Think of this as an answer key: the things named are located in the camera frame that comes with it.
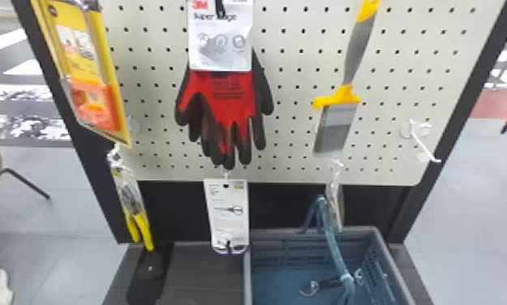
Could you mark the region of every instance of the plastic basket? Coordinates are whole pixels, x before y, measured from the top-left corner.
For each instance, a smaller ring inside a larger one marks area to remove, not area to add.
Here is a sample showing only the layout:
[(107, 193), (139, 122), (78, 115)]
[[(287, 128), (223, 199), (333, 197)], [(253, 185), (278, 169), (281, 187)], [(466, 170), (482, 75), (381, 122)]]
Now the plastic basket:
[[(415, 304), (377, 228), (349, 227), (336, 238), (346, 265), (360, 279), (350, 305)], [(321, 290), (312, 298), (302, 296), (299, 288), (336, 276), (324, 235), (314, 230), (251, 232), (244, 256), (246, 305), (333, 305), (342, 294), (339, 287)]]

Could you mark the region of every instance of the hanging tag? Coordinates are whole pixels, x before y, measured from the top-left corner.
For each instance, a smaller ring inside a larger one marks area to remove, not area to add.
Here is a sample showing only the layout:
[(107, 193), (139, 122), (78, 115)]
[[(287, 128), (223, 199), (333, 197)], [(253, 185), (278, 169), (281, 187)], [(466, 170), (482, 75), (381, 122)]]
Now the hanging tag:
[(212, 248), (221, 254), (238, 254), (249, 245), (247, 181), (204, 179)]
[(190, 0), (188, 23), (192, 70), (251, 70), (253, 0)]

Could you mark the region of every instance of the work glove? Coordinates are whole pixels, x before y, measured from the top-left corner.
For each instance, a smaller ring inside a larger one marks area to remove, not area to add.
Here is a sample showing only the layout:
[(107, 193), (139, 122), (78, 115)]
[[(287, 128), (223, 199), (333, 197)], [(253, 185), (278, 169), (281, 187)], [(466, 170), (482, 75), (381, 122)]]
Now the work glove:
[(244, 165), (251, 163), (251, 139), (264, 149), (266, 138), (262, 114), (274, 105), (268, 81), (253, 52), (248, 72), (185, 72), (175, 106), (178, 125), (189, 125), (189, 139), (200, 137), (202, 150), (213, 164), (232, 170), (234, 146)]

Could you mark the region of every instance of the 3m logo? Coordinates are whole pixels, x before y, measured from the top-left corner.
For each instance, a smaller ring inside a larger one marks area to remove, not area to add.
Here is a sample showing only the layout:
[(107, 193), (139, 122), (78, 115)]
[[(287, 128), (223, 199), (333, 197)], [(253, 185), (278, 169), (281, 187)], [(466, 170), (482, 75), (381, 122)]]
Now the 3m logo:
[(207, 10), (208, 9), (208, 2), (195, 0), (192, 2), (192, 8), (193, 8), (193, 10)]

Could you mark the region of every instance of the white pegboard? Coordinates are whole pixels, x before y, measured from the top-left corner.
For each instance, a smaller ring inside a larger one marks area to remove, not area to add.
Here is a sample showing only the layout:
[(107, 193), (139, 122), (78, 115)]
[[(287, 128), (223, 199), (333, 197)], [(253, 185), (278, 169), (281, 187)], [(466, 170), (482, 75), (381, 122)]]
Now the white pegboard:
[[(410, 118), (433, 126), (432, 150), (449, 121), (504, 0), (382, 0), (354, 87), (358, 108), (342, 152), (342, 183), (417, 184), (427, 168), (399, 130)], [(231, 176), (252, 182), (325, 183), (332, 164), (312, 156), (320, 111), (332, 94), (360, 0), (256, 0), (253, 45), (273, 91), (264, 117), (267, 148)], [(187, 64), (187, 13), (181, 0), (102, 0), (103, 17), (128, 115), (140, 124), (123, 152), (140, 180), (220, 177), (174, 101)]]

